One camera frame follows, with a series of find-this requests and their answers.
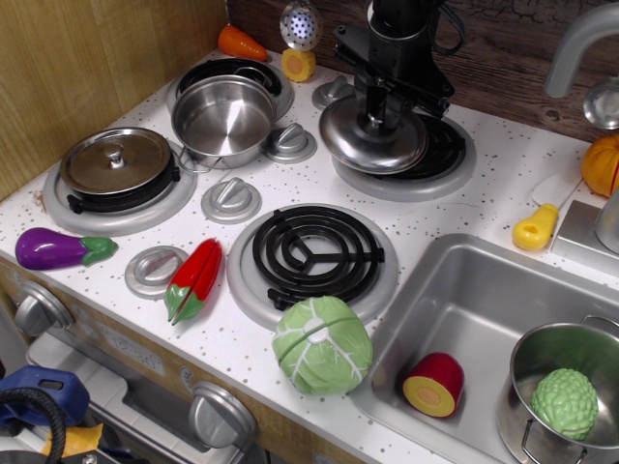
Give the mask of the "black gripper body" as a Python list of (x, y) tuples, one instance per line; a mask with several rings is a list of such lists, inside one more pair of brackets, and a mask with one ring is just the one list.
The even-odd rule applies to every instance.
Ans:
[(340, 25), (334, 29), (335, 56), (353, 68), (353, 85), (363, 97), (370, 87), (416, 106), (436, 118), (444, 116), (455, 89), (435, 64), (431, 28), (397, 37), (373, 27)]

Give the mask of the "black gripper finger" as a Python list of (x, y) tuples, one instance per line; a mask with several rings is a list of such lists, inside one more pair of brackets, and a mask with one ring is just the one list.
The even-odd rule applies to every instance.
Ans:
[(385, 122), (387, 89), (377, 84), (371, 84), (366, 89), (365, 114), (373, 124)]
[(402, 115), (407, 110), (409, 99), (399, 94), (388, 94), (385, 103), (384, 129), (396, 130), (401, 122)]

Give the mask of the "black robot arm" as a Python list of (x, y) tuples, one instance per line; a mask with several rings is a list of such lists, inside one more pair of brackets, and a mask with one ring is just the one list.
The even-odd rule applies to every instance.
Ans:
[(390, 131), (416, 106), (442, 118), (455, 89), (433, 55), (458, 52), (464, 34), (445, 1), (372, 1), (367, 27), (338, 26), (335, 56), (354, 69), (362, 119)]

